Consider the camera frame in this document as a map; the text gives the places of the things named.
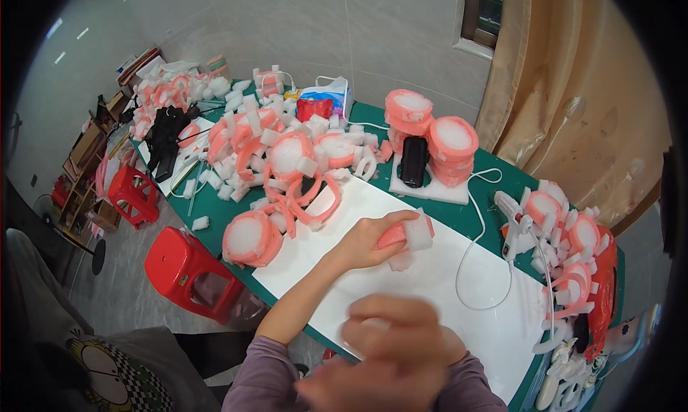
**gray wall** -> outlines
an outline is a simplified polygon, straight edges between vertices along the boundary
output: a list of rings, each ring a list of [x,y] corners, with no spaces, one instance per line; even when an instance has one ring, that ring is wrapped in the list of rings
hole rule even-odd
[[[109,100],[119,90],[116,68],[150,45],[123,0],[71,0],[59,17],[63,24],[39,48],[16,108],[23,125],[8,176],[29,206],[64,173],[98,95]],[[66,54],[55,64],[61,52]]]
[[[452,48],[463,0],[130,0],[142,31],[168,61],[217,54],[234,77],[279,63],[298,86],[318,75],[349,79],[357,100],[383,107],[406,88],[435,115],[474,124],[490,62]],[[165,8],[162,5],[176,5]]]

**white foam sheet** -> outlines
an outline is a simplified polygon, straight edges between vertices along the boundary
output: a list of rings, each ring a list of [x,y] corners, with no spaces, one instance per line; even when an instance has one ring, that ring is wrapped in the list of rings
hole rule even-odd
[[[296,239],[285,236],[282,248],[265,268],[253,276],[280,298],[308,273],[362,217],[383,217],[390,211],[412,209],[403,201],[352,177],[340,184],[342,201],[317,232],[297,222]],[[334,199],[329,187],[306,212],[317,215]],[[433,247],[418,251],[405,272],[392,272],[389,263],[352,270],[342,276],[322,299],[308,322],[340,347],[340,326],[347,309],[357,299],[376,292],[424,298],[435,305],[441,323],[454,330],[485,367],[492,391],[508,404],[526,375],[534,357],[532,346],[542,337],[546,295],[542,285],[520,270],[514,270],[509,297],[494,310],[478,312],[461,304],[454,291],[457,265],[470,240],[433,219]],[[506,293],[508,265],[480,245],[474,245],[462,269],[464,300],[474,307],[488,307]]]
[[[401,164],[401,155],[395,153],[391,165],[390,193],[397,193],[408,197],[415,197],[417,199],[443,201],[445,203],[456,203],[462,205],[467,205],[469,203],[468,181],[450,188],[440,182],[440,180],[435,179],[432,170],[430,170],[428,167],[426,168],[426,171],[431,178],[430,184],[420,188],[411,188],[407,184],[404,184],[404,182],[396,175],[396,169],[398,168],[399,164]]]
[[[210,128],[212,128],[214,123],[211,123],[205,118],[196,118],[194,120],[194,123],[198,125],[198,128],[200,131],[205,131]],[[208,146],[208,134],[200,134],[194,140],[193,145],[189,145],[188,147],[184,149],[180,149],[179,152],[177,153],[177,159],[174,164],[174,169],[172,170],[172,176],[170,176],[168,179],[165,181],[162,181],[158,183],[158,186],[160,187],[160,191],[165,195],[165,197],[169,197],[172,194],[172,190],[177,187],[177,185],[181,184],[182,181],[185,179],[185,177],[188,175],[189,172],[191,172],[194,167],[196,167],[197,162],[191,163],[187,167],[182,167],[182,162],[184,160],[184,157],[186,157],[186,154],[190,153],[196,146]],[[138,147],[138,151],[141,154],[141,158],[146,162],[146,165],[148,165],[148,162],[151,160],[151,153],[148,150],[148,144],[146,142],[141,142],[141,145]],[[153,180],[156,178],[156,172],[158,171],[158,168],[151,172],[151,177]]]

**purple sleeve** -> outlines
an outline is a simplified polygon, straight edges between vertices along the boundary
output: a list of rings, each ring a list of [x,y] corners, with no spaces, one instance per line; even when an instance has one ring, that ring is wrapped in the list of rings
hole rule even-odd
[[[222,412],[305,411],[307,408],[293,384],[296,366],[287,347],[259,336],[246,350],[246,358],[222,403]]]
[[[466,353],[460,362],[449,367],[449,382],[435,402],[435,412],[506,412],[501,398],[493,394],[480,360]]]

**stacked foam rings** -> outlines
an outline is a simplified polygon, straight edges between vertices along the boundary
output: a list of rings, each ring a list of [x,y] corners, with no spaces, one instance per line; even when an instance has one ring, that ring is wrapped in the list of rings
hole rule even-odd
[[[404,139],[423,136],[428,142],[430,169],[448,187],[469,179],[477,151],[476,131],[463,118],[431,115],[432,102],[418,93],[394,90],[384,99],[384,120],[390,125],[387,135],[394,153],[401,154]]]

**checkered pattern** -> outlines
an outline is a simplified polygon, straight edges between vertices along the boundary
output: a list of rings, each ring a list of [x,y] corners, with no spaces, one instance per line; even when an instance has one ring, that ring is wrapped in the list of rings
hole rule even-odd
[[[108,344],[107,342],[103,342],[102,340],[101,342],[102,345],[110,353],[110,356],[112,356],[117,365],[117,370],[119,371],[120,377],[122,378],[122,382],[126,386],[126,390],[129,392],[129,399],[132,401],[132,409],[134,411],[172,411],[172,398],[169,396],[167,390],[162,385],[162,382],[160,381],[159,377],[155,375],[155,373],[151,372],[150,369],[148,369],[144,365],[140,363],[138,364],[142,366],[144,369],[146,369],[148,373],[150,373],[149,380],[145,382],[148,382],[151,385],[153,385],[153,387],[159,392],[159,397],[162,401],[162,405],[159,409],[153,409],[153,407],[150,406],[149,401],[151,399],[154,399],[155,396],[153,393],[150,392],[150,390],[143,389],[143,382],[140,381],[138,378],[140,372],[137,372],[129,364],[130,358],[124,355],[122,351]]]

